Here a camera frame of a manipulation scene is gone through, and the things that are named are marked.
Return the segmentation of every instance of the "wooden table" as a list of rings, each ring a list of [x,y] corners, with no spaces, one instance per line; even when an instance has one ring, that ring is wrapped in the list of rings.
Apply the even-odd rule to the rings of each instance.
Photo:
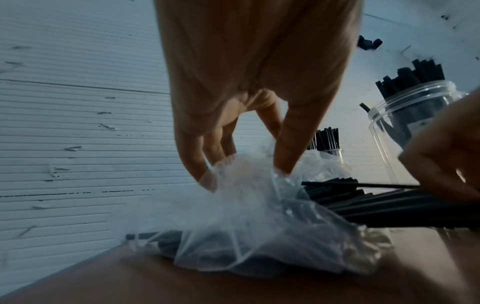
[[[392,229],[372,276],[292,269],[273,279],[200,273],[119,246],[0,299],[39,303],[480,303],[480,234]]]

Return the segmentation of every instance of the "plastic wrap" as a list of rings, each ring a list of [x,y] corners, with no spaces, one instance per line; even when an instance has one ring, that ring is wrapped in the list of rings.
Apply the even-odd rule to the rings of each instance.
[[[159,248],[180,267],[257,277],[280,274],[289,265],[369,274],[390,244],[377,230],[355,226],[309,200],[302,180],[348,177],[350,168],[335,156],[307,151],[288,177],[273,170],[265,153],[237,154],[212,171],[214,193],[195,185],[127,206],[134,244]],[[140,240],[146,232],[156,233]]]

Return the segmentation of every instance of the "hand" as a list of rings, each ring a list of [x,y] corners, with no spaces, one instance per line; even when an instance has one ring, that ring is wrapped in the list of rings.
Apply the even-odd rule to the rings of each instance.
[[[217,148],[220,132],[252,110],[276,133],[274,166],[292,172],[340,87],[358,41],[362,4],[155,0],[175,142],[197,181],[208,171],[206,141],[207,158],[225,157]],[[271,96],[288,102],[281,126],[265,115]]]
[[[399,160],[425,189],[450,200],[480,201],[480,90],[443,110]]]

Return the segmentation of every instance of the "brown surface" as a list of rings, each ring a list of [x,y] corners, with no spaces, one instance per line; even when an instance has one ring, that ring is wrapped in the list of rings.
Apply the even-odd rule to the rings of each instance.
[[[199,273],[117,247],[16,291],[12,303],[480,303],[480,234],[392,230],[395,254],[372,276],[293,269],[274,279]]]

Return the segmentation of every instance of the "plastic bag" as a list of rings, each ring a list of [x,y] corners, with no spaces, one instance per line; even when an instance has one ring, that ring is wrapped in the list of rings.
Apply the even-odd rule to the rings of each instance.
[[[390,245],[386,235],[309,200],[302,180],[348,177],[348,165],[335,156],[307,151],[288,177],[276,174],[265,154],[237,154],[212,171],[215,193],[195,185],[128,206],[135,244],[159,248],[180,267],[257,277],[289,265],[369,274]],[[139,240],[146,232],[153,235]]]

